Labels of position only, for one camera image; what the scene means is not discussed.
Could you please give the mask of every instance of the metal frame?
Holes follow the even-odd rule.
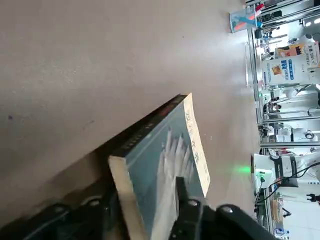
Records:
[[[256,3],[263,3],[264,0],[252,0],[246,3],[247,6],[251,6]],[[277,6],[270,6],[268,9],[266,9],[263,13],[268,14],[272,13],[273,11],[277,11],[279,9],[286,8],[290,5],[295,5],[300,3],[300,0],[285,0],[283,2],[278,3]],[[320,14],[320,6],[314,6],[309,7],[294,13],[290,13],[281,17],[277,17],[274,19],[271,19],[269,21],[264,22],[263,24],[265,27],[263,27],[261,30],[267,30],[270,28],[278,27],[283,24],[291,23],[297,20],[300,20],[302,18],[309,18],[314,17]],[[248,30],[249,34],[249,40],[253,42],[252,37],[250,38],[250,35],[253,34],[251,30]],[[254,85],[257,85],[258,78],[257,78],[257,72],[255,71],[257,69],[256,67],[256,50],[253,44],[249,44],[250,47],[250,56],[253,58],[251,60],[251,68],[253,73],[253,81]],[[254,96],[255,98],[259,98],[259,93],[256,92],[258,88],[254,89]],[[289,113],[312,113],[312,112],[320,112],[320,109],[310,109],[309,111],[305,110],[299,110],[299,111],[292,111],[292,112],[279,112],[279,113],[268,113],[267,116],[271,115],[277,115],[277,114],[289,114]],[[291,121],[303,121],[303,120],[316,120],[320,119],[320,115],[317,116],[299,116],[299,117],[287,117],[287,118],[278,118],[278,119],[262,119],[261,117],[258,117],[260,114],[257,112],[257,121],[258,124],[271,124],[271,123],[279,123],[279,122],[291,122]],[[270,148],[270,149],[279,149],[279,148],[294,148],[294,147],[320,147],[320,141],[305,141],[305,142],[261,142],[260,146],[262,148]]]

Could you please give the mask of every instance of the book spine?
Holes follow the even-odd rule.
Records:
[[[142,139],[144,139],[152,130],[165,119],[179,104],[181,104],[187,95],[179,94],[167,103],[165,103],[160,109],[158,109],[155,116],[144,126],[142,126],[136,134],[125,142],[120,148],[113,152],[112,156],[125,157]]]

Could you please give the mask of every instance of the red object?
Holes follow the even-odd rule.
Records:
[[[259,4],[258,6],[256,6],[255,11],[258,12],[259,10],[261,10],[265,5],[263,3]]]

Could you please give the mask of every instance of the beige table surface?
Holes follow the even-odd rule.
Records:
[[[94,173],[62,171],[185,92],[211,175],[208,202],[251,212],[250,174],[239,170],[258,150],[247,32],[229,26],[243,3],[2,0],[0,224],[91,183]]]

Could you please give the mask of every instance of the blue object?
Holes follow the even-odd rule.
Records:
[[[239,22],[244,22],[247,24],[256,25],[258,28],[262,27],[262,22],[260,22],[260,21],[256,22],[255,20],[250,20],[244,16],[239,17]]]

